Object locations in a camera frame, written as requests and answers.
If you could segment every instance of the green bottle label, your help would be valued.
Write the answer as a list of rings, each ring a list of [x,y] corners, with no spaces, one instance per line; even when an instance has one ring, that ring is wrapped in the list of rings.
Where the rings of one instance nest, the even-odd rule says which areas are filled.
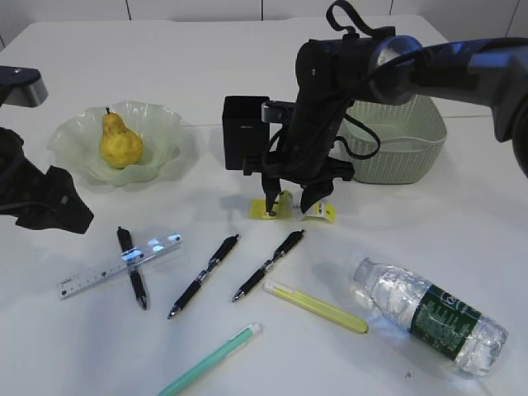
[[[480,314],[440,287],[431,285],[412,316],[411,334],[453,361],[473,331]]]

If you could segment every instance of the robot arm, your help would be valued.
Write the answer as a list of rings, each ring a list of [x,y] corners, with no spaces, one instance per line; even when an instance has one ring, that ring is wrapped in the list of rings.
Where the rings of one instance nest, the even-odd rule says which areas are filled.
[[[340,26],[334,7],[342,8],[369,37]],[[394,28],[370,29],[345,0],[330,6],[327,19],[347,33],[341,40],[310,40],[301,47],[295,63],[299,94],[290,120],[269,145],[278,140],[276,151],[264,153],[260,168],[251,158],[244,168],[246,174],[262,172],[268,212],[280,191],[279,179],[304,187],[302,211],[332,193],[334,177],[351,180],[351,163],[328,155],[347,108],[356,100],[401,105],[420,94],[489,106],[497,140],[513,139],[517,160],[528,175],[527,39],[422,48],[410,36],[395,35]]]
[[[38,70],[0,66],[0,106],[34,107],[47,97]],[[17,217],[26,229],[64,229],[85,233],[93,213],[84,205],[68,172],[42,173],[24,155],[24,141],[0,127],[0,215]]]

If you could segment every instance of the table surface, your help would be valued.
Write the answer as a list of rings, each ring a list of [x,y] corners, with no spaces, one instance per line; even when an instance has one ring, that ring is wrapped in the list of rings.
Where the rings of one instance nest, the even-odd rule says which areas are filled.
[[[419,16],[373,16],[424,45],[442,37]],[[528,182],[510,144],[493,138],[481,107],[439,101],[448,140],[432,170],[410,186],[336,182],[334,225],[247,219],[260,178],[224,170],[220,114],[231,94],[295,99],[294,59],[310,37],[335,37],[322,18],[230,23],[169,21],[38,23],[0,63],[35,67],[49,89],[35,109],[3,106],[2,126],[26,141],[45,170],[54,128],[89,106],[131,99],[162,103],[189,125],[178,174],[146,184],[91,186],[74,174],[95,213],[83,236],[31,232],[0,218],[0,393],[151,395],[245,324],[264,323],[252,345],[187,390],[203,395],[522,394],[528,328],[521,291],[528,276]],[[294,191],[298,189],[285,183]],[[136,240],[176,229],[178,259],[145,268],[151,308],[142,311],[126,277],[59,301],[55,284],[119,252],[118,225]],[[288,232],[302,242],[271,277],[357,313],[347,281],[364,252],[405,265],[504,325],[510,337],[487,379],[463,379],[450,363],[377,313],[368,335],[254,290],[234,291]],[[168,310],[221,241],[242,239],[181,315]]]

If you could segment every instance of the plastic water bottle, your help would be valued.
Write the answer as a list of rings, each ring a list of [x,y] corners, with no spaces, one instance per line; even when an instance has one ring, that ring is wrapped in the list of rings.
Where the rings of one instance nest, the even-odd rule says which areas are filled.
[[[492,319],[399,266],[366,258],[356,268],[354,281],[402,328],[471,374],[485,375],[508,337]]]

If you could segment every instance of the white ruler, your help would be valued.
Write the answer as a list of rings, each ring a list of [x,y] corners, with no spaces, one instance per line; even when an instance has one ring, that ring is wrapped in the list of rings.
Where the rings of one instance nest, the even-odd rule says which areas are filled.
[[[93,266],[87,270],[70,276],[57,284],[60,299],[67,299],[93,286],[100,285],[110,278],[125,273],[131,267],[142,266],[146,262],[153,262],[156,258],[177,250],[182,244],[179,233],[170,233],[159,238],[149,240],[144,246],[138,246],[121,254],[114,261]]]

